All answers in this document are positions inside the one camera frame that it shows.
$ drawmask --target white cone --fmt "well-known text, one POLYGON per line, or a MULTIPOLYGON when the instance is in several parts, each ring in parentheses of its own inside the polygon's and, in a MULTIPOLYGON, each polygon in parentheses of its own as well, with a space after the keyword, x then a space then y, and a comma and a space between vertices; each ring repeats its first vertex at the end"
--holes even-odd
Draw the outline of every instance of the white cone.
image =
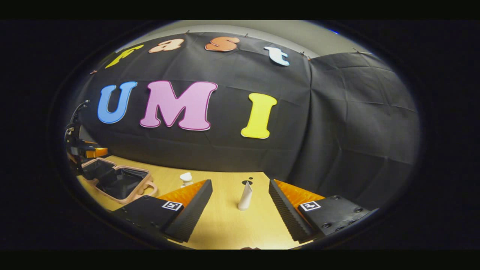
POLYGON ((252 187, 247 182, 245 184, 245 188, 243 189, 243 194, 240 199, 240 203, 238 204, 238 209, 245 211, 250 206, 250 200, 252 199, 252 187))

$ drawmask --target blue letter u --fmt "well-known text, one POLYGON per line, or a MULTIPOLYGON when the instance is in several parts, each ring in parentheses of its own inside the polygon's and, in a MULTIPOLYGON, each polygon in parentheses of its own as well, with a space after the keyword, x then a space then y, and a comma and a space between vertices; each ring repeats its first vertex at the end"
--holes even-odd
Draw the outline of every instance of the blue letter u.
POLYGON ((98 119, 107 124, 120 121, 127 111, 128 98, 135 86, 137 86, 137 82, 126 82, 120 85, 120 99, 117 109, 114 112, 108 111, 108 102, 110 101, 110 95, 117 87, 115 85, 104 87, 101 91, 100 102, 98 103, 98 119))

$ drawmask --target yellow letter i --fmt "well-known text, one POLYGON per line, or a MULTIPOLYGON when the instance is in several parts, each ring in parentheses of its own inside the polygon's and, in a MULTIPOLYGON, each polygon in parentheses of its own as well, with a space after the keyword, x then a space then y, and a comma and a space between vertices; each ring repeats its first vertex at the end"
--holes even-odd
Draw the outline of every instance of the yellow letter i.
POLYGON ((267 130, 270 110, 276 105, 276 99, 264 94, 252 93, 248 95, 252 101, 252 111, 247 126, 241 130, 244 137, 267 139, 270 132, 267 130))

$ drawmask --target letter m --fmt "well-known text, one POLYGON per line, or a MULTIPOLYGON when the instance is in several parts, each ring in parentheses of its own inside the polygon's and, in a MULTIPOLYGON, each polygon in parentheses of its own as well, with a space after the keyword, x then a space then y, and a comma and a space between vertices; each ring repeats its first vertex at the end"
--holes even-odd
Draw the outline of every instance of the letter m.
POLYGON ((210 95, 217 89, 217 85, 210 82, 193 83, 177 98, 169 81, 156 81, 148 85, 150 98, 147 102, 145 117, 140 120, 144 127, 158 127, 160 120, 157 117, 158 109, 162 114, 167 127, 171 127, 180 113, 185 109, 179 127, 187 130, 208 130, 207 109, 210 95))

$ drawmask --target table surface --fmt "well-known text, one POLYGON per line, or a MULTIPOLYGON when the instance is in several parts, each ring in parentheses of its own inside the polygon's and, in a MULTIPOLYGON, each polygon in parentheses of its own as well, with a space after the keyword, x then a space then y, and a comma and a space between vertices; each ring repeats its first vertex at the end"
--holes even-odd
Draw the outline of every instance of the table surface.
MULTIPOLYGON (((189 241, 181 244, 172 241, 174 243, 194 249, 290 249, 311 242, 299 244, 292 240, 268 193, 270 179, 263 172, 206 172, 155 166, 116 156, 106 159, 117 165, 149 170, 158 187, 157 196, 179 189, 183 184, 180 175, 186 172, 192 174, 194 183, 212 180, 212 195, 189 241), (252 181, 253 194, 250 207, 240 211, 237 204, 245 188, 241 183, 244 180, 252 181)), ((120 203, 99 193, 82 176, 78 179, 104 208, 113 211, 122 207, 120 203)), ((144 194, 151 191, 149 187, 144 194)))

